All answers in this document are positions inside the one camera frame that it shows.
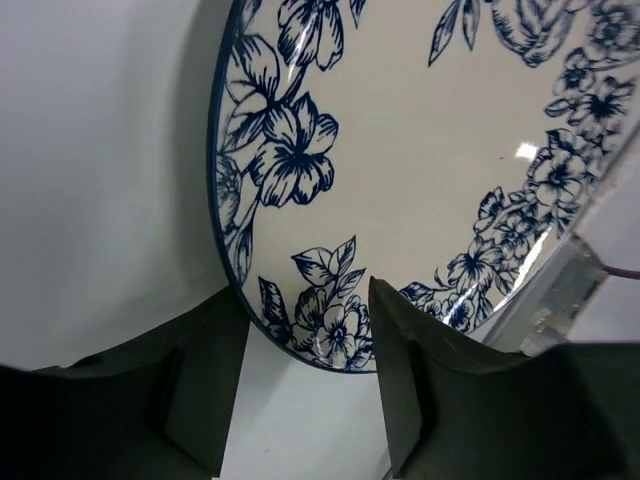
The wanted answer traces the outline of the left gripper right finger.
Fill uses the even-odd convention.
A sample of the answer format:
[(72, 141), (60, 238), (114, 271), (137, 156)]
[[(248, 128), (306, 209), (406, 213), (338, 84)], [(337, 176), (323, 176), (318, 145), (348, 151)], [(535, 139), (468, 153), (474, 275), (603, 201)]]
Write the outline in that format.
[(635, 479), (639, 347), (568, 343), (535, 357), (485, 346), (369, 283), (396, 479)]

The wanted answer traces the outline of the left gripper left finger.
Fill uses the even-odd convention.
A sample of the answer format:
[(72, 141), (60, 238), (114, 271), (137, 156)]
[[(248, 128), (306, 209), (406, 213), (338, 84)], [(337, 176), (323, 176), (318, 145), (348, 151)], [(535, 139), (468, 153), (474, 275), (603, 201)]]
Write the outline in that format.
[(217, 478), (248, 333), (225, 288), (69, 367), (3, 367), (2, 477)]

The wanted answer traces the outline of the blue floral plate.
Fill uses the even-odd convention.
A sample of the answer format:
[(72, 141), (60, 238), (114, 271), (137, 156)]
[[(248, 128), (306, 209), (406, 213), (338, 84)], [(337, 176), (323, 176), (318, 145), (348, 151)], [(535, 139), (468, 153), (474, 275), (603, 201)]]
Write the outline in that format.
[(237, 1), (209, 126), (230, 284), (322, 370), (375, 370), (373, 277), (469, 333), (552, 253), (638, 108), (635, 1)]

